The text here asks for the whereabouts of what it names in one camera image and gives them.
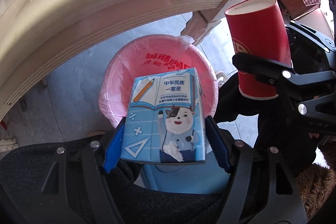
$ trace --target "blue box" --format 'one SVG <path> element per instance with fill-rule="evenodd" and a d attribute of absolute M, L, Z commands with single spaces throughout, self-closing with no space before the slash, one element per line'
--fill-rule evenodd
<path fill-rule="evenodd" d="M 195 68 L 136 78 L 121 159 L 144 164 L 204 163 L 202 95 Z"/>

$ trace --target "cartoon cow face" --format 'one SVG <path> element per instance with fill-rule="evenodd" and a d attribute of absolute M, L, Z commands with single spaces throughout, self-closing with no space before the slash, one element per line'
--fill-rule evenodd
<path fill-rule="evenodd" d="M 166 113 L 166 129 L 171 133 L 183 134 L 193 126 L 195 112 L 190 108 L 173 106 Z"/>

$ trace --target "cartoon cow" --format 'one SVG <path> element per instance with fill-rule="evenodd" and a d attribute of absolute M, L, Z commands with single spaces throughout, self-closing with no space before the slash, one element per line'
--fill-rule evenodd
<path fill-rule="evenodd" d="M 164 121 L 163 111 L 159 111 L 157 124 L 159 127 L 161 150 L 161 163 L 193 162 L 196 159 L 194 144 L 199 138 L 192 128 L 195 112 L 191 108 L 173 107 L 166 110 Z"/>

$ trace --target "pink trash can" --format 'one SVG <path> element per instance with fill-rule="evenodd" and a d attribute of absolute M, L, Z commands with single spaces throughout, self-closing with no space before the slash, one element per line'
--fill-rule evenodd
<path fill-rule="evenodd" d="M 136 77 L 196 68 L 204 95 L 204 116 L 213 116 L 218 102 L 215 72 L 204 54 L 187 37 L 148 35 L 122 47 L 111 60 L 98 98 L 100 111 L 117 127 L 127 113 Z"/>

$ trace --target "floor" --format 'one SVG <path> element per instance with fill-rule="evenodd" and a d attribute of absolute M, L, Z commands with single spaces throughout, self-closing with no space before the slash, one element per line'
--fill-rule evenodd
<path fill-rule="evenodd" d="M 228 6 L 242 0 L 230 0 Z M 111 129 L 100 113 L 97 98 L 105 70 L 125 44 L 149 34 L 178 36 L 191 13 L 152 22 L 101 42 L 67 61 L 49 75 L 47 87 L 36 84 L 24 95 L 26 111 L 16 103 L 0 127 L 1 138 L 16 137 L 19 146 L 45 142 L 64 142 L 84 138 L 89 132 Z M 216 26 L 198 48 L 205 54 L 215 72 L 229 76 L 236 72 L 232 64 L 234 49 L 226 19 Z M 238 116 L 234 122 L 219 123 L 235 139 L 253 146 L 257 137 L 257 116 Z M 0 159 L 7 152 L 0 153 Z"/>

